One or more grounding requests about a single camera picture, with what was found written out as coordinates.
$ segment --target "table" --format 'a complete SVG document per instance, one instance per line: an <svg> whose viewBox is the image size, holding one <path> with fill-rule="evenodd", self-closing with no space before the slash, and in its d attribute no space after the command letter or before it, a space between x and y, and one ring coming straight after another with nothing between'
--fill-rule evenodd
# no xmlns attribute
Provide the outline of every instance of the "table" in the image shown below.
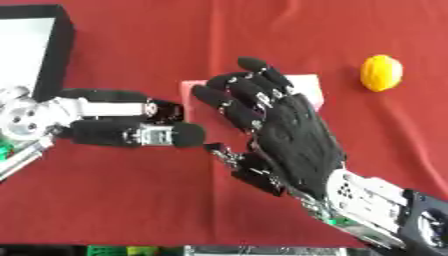
<svg viewBox="0 0 448 256"><path fill-rule="evenodd" d="M40 3L1 0L0 3ZM77 38L66 87L141 90L180 102L178 83L257 56L317 73L321 114L348 167L447 199L448 2L443 0L54 0ZM365 58L404 64L393 90L359 82ZM59 141L0 186L1 243L265 244L357 242L227 173L202 149L138 150Z"/></svg>

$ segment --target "red tablecloth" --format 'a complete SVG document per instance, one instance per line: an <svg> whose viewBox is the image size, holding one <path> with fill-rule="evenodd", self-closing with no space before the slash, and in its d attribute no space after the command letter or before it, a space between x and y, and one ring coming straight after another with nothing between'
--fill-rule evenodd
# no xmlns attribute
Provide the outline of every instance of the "red tablecloth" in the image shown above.
<svg viewBox="0 0 448 256"><path fill-rule="evenodd" d="M322 115L351 170L447 198L447 1L55 2L78 32L66 87L179 102L179 81L233 71L239 55L317 73ZM357 69L379 53L402 61L405 76L398 88L372 93ZM290 198L211 172L210 161L201 149L59 141L0 186L0 243L356 244Z"/></svg>

